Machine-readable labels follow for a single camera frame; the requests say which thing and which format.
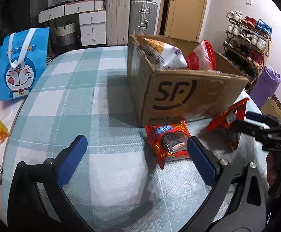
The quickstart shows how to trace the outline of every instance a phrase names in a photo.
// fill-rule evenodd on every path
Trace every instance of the purple bag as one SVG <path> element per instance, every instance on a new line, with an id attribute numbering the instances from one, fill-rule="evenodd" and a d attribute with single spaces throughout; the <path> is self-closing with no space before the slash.
<path id="1" fill-rule="evenodd" d="M 265 66 L 252 91 L 249 93 L 249 96 L 259 109 L 265 104 L 267 98 L 271 98 L 274 95 L 280 82 L 280 75 L 271 66 Z"/>

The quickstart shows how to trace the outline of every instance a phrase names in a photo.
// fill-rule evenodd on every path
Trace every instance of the person's hand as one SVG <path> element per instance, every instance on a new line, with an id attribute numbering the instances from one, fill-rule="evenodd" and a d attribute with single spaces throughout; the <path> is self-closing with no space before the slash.
<path id="1" fill-rule="evenodd" d="M 274 157 L 273 154 L 271 152 L 269 152 L 267 154 L 266 157 L 266 162 L 267 162 L 267 175 L 266 175 L 266 179 L 267 182 L 269 183 L 269 185 L 273 185 L 276 178 L 277 178 L 277 172 L 274 169 Z"/>

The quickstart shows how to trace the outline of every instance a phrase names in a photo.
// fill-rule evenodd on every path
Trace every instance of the doraemon character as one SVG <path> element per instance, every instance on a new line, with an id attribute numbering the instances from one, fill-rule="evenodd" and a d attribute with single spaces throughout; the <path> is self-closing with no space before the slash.
<path id="1" fill-rule="evenodd" d="M 18 60 L 18 58 L 19 57 L 12 59 L 11 62 Z M 7 87 L 11 90 L 9 98 L 12 99 L 28 95 L 35 81 L 35 76 L 35 66 L 27 57 L 25 57 L 16 68 L 12 68 L 10 64 L 8 64 L 5 71 L 5 82 Z"/>

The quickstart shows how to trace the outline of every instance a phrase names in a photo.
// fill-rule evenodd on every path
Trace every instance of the white drawer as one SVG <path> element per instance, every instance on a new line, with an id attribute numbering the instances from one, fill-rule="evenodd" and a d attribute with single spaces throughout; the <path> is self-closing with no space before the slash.
<path id="1" fill-rule="evenodd" d="M 106 11 L 95 11 L 79 14 L 79 24 L 106 22 Z"/>
<path id="2" fill-rule="evenodd" d="M 84 1 L 67 4 L 65 6 L 65 15 L 94 10 L 94 1 Z"/>
<path id="3" fill-rule="evenodd" d="M 104 0 L 95 0 L 94 3 L 94 10 L 101 10 L 103 9 Z"/>
<path id="4" fill-rule="evenodd" d="M 58 6 L 52 9 L 48 9 L 38 15 L 38 22 L 42 23 L 45 21 L 49 21 L 54 18 L 64 16 L 64 7 L 65 5 Z"/>
<path id="5" fill-rule="evenodd" d="M 80 26 L 80 33 L 81 35 L 106 33 L 106 24 L 104 22 L 83 24 Z"/>
<path id="6" fill-rule="evenodd" d="M 105 44 L 105 43 L 106 43 L 106 33 L 81 36 L 82 46 L 95 45 L 95 44 Z"/>

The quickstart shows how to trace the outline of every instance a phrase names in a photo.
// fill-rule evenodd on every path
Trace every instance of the plaid tablecloth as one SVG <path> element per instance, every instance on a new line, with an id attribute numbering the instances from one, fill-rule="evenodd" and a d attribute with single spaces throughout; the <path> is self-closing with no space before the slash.
<path id="1" fill-rule="evenodd" d="M 11 133 L 2 181 L 5 212 L 17 163 L 55 158 L 78 134 L 87 137 L 88 150 L 63 189 L 96 231 L 178 231 L 199 208 L 210 187 L 193 162 L 170 162 L 162 171 L 145 130 L 137 127 L 126 58 L 127 47 L 82 49 L 57 57 L 46 69 Z M 246 96 L 243 92 L 239 99 Z M 259 112 L 252 100 L 247 110 Z M 238 149 L 226 151 L 220 135 L 203 130 L 208 122 L 188 123 L 190 133 L 219 158 L 255 161 L 265 174 L 266 153 L 259 143 L 242 135 Z M 39 188 L 49 213 L 58 219 L 42 185 Z M 216 218 L 225 213 L 233 191 L 231 187 Z"/>

